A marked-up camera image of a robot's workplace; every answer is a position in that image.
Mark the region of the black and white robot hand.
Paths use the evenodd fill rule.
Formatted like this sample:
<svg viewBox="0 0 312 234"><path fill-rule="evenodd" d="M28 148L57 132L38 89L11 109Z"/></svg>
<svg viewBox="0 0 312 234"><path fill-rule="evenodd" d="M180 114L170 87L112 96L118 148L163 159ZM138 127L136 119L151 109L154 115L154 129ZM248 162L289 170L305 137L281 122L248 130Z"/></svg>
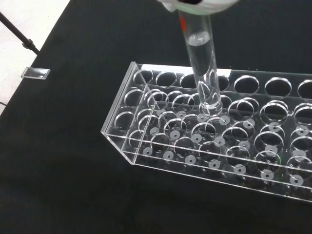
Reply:
<svg viewBox="0 0 312 234"><path fill-rule="evenodd" d="M193 15L211 15L227 10L238 0L159 0L168 11L182 11Z"/></svg>

